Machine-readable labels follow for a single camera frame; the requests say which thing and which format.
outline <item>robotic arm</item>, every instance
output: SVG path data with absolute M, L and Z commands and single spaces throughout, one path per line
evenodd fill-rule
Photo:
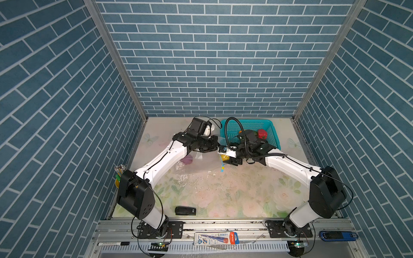
M 346 199 L 343 185 L 337 172 L 331 167 L 320 168 L 311 166 L 282 153 L 276 147 L 268 144 L 265 139 L 255 136 L 252 130 L 241 128 L 237 136 L 239 144 L 220 145 L 218 137 L 211 135 L 214 126 L 209 121 L 193 118 L 190 126 L 173 136 L 172 142 L 157 157 L 135 172 L 126 171 L 122 174 L 119 184 L 117 203 L 156 229 L 159 236 L 165 234 L 168 217 L 154 208 L 156 193 L 152 190 L 159 179 L 180 159 L 191 151 L 202 153 L 215 151 L 228 155 L 225 163 L 242 165 L 243 159 L 252 159 L 265 166 L 276 168 L 295 178 L 310 189 L 309 201 L 295 208 L 285 219 L 285 233 L 291 237 L 300 234 L 301 228 L 307 223 L 323 217 L 330 218 Z

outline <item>packaged item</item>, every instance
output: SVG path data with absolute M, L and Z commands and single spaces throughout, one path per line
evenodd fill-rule
M 195 242 L 196 246 L 211 246 L 224 244 L 239 244 L 238 235 L 233 231 L 224 232 L 196 232 Z

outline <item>black cable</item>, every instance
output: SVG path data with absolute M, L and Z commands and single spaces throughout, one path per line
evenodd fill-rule
M 221 121 L 220 121 L 218 118 L 215 118 L 215 117 L 214 117 L 214 118 L 210 118 L 210 117 L 208 117 L 208 116 L 195 116 L 195 117 L 205 117 L 205 118 L 208 118 L 207 122 L 208 122 L 209 120 L 212 120 L 212 122 L 214 122 L 214 123 L 216 124 L 216 126 L 218 126 L 219 129 L 222 128 L 222 123 L 221 123 Z
M 171 146 L 169 147 L 169 149 L 168 149 L 168 151 L 170 151 L 171 150 L 171 148 L 172 148 L 172 145 L 173 145 L 173 143 L 174 143 L 175 141 L 172 141 L 172 144 L 171 144 Z M 146 175 L 146 173 L 147 173 L 147 171 L 149 170 L 149 169 L 151 169 L 153 166 L 155 166 L 156 164 L 158 164 L 167 154 L 168 154 L 169 152 L 166 152 L 155 164 L 153 164 L 152 166 L 150 166 L 147 170 L 145 170 L 145 172 L 143 173 L 143 180 L 145 181 L 145 175 Z M 159 226 L 157 227 L 157 230 L 161 227 L 161 225 L 162 225 L 162 219 L 164 218 L 164 206 L 162 205 L 162 201 L 161 201 L 161 198 L 159 198 L 159 196 L 156 194 L 156 192 L 152 189 L 152 187 L 149 187 L 151 190 L 152 190 L 152 192 L 156 195 L 156 197 L 158 197 L 158 200 L 159 200 L 159 202 L 161 203 L 161 208 L 162 208 L 162 215 L 161 215 L 161 221 L 159 222 Z
M 300 166 L 302 166 L 302 167 L 305 167 L 305 168 L 307 168 L 307 169 L 309 169 L 309 170 L 315 171 L 315 170 L 313 170 L 312 168 L 309 168 L 309 167 L 307 167 L 307 166 L 304 166 L 303 164 L 300 164 L 299 162 L 295 161 L 294 159 L 289 158 L 288 156 L 285 156 L 285 157 L 286 157 L 287 159 L 289 159 L 289 160 L 297 163 L 298 165 L 300 165 Z M 338 179 L 335 179 L 334 177 L 331 177 L 331 176 L 326 175 L 326 174 L 324 174 L 324 173 L 322 173 L 322 175 L 324 175 L 324 176 L 326 176 L 326 177 L 328 177 L 328 178 L 332 178 L 332 179 L 336 180 L 337 182 L 341 183 L 343 186 L 347 187 L 347 189 L 348 189 L 348 190 L 350 191 L 350 193 L 351 193 L 350 201 L 349 201 L 346 205 L 344 205 L 343 207 L 341 207 L 341 208 L 339 208 L 339 209 L 337 209 L 337 210 L 339 211 L 339 210 L 342 210 L 342 209 L 348 207 L 348 206 L 350 205 L 350 203 L 353 201 L 353 198 L 354 198 L 354 192 L 353 192 L 353 190 L 352 190 L 348 185 L 344 184 L 342 181 L 340 181 L 340 180 L 338 180 Z
M 304 254 L 300 255 L 300 257 L 303 256 L 303 255 L 308 254 L 309 252 L 311 252 L 311 250 L 314 248 L 314 245 L 316 244 L 316 229 L 314 228 L 314 224 L 313 224 L 313 223 L 311 223 L 311 225 L 313 226 L 313 230 L 314 230 L 314 242 L 313 242 L 313 246 L 311 247 L 311 249 L 310 249 L 308 252 L 305 252 Z
M 244 146 L 245 146 L 245 153 L 248 154 L 248 158 L 252 158 L 252 153 L 249 151 L 248 146 L 247 146 L 247 137 L 245 134 L 245 130 L 244 127 L 242 126 L 241 122 L 236 119 L 235 117 L 229 117 L 226 121 L 225 121 L 225 125 L 224 125 L 224 134 L 225 134 L 225 141 L 227 142 L 227 148 L 230 148 L 230 141 L 228 140 L 228 132 L 227 132 L 227 126 L 228 126 L 228 122 L 234 120 L 235 122 L 237 122 L 238 126 L 241 129 L 242 135 L 244 137 Z
M 140 223 L 139 223 L 139 229 L 138 229 L 138 236 L 135 236 L 135 234 L 133 233 L 133 220 L 136 218 L 136 214 L 135 214 L 135 216 L 132 218 L 132 222 L 131 222 L 131 232 L 132 232 L 132 235 L 134 236 L 134 237 L 136 237 L 136 241 L 138 242 L 138 247 L 139 247 L 139 250 L 142 252 L 142 253 L 144 253 L 144 254 L 146 254 L 147 256 L 149 256 L 149 257 L 152 257 L 149 253 L 146 253 L 146 252 L 144 252 L 143 250 L 142 250 L 142 248 L 140 247 L 140 245 L 139 245 L 139 231 L 140 231 L 140 226 L 142 225 L 142 221 L 140 221 Z

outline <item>aluminum frame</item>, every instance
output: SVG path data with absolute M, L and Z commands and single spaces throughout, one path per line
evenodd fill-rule
M 236 231 L 240 241 L 257 241 L 258 243 L 269 243 L 277 240 L 297 240 L 298 238 L 270 238 L 268 229 L 264 221 L 268 219 L 282 218 L 170 218 L 171 221 L 183 221 L 182 239 L 174 239 L 174 242 L 187 242 L 194 239 L 195 232 L 199 231 Z M 344 230 L 354 231 L 353 224 L 349 218 L 330 219 L 319 218 L 312 223 L 316 231 L 316 236 L 323 230 Z M 97 246 L 99 242 L 119 242 L 135 241 L 131 234 L 131 218 L 113 218 L 111 220 L 99 221 L 92 240 L 86 251 L 85 257 L 97 258 L 101 252 L 101 247 Z M 154 241 L 153 239 L 140 239 L 139 242 L 146 243 Z M 367 253 L 360 240 L 349 242 L 354 258 L 367 258 Z
M 110 36 L 109 30 L 106 27 L 106 24 L 103 20 L 103 16 L 100 13 L 99 7 L 95 0 L 84 0 L 86 8 L 88 9 L 92 20 L 94 21 L 97 30 L 99 31 L 103 42 L 106 45 L 109 54 L 111 55 L 113 62 L 115 63 L 116 68 L 118 69 L 119 74 L 122 77 L 123 82 L 125 83 L 126 88 L 128 89 L 129 94 L 132 97 L 133 103 L 135 104 L 136 108 L 138 109 L 139 114 L 142 116 L 144 122 L 147 121 L 148 116 L 145 113 L 145 110 L 139 101 L 138 95 L 136 94 L 135 88 L 133 87 L 131 78 L 126 71 L 125 65 L 116 49 L 115 43 Z
M 337 32 L 336 37 L 334 38 L 333 43 L 331 44 L 327 54 L 321 61 L 321 64 L 316 71 L 313 80 L 311 81 L 306 93 L 298 105 L 297 109 L 293 114 L 293 119 L 298 120 L 301 114 L 304 111 L 305 106 L 309 102 L 311 96 L 313 95 L 314 91 L 317 89 L 318 84 L 320 83 L 321 79 L 323 78 L 325 72 L 327 71 L 330 63 L 332 62 L 335 54 L 339 50 L 341 44 L 343 43 L 344 39 L 346 38 L 347 34 L 349 33 L 351 27 L 353 26 L 354 22 L 356 21 L 357 16 L 360 14 L 364 4 L 367 0 L 355 0 L 353 5 L 351 6 L 346 19 L 344 20 L 343 24 L 340 26 L 340 29 Z

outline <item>plastic bag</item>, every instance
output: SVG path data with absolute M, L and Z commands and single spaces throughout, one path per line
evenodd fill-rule
M 215 169 L 221 170 L 221 156 L 216 152 L 191 152 L 185 158 L 178 161 L 171 170 L 173 173 L 188 175 L 202 172 L 212 172 Z

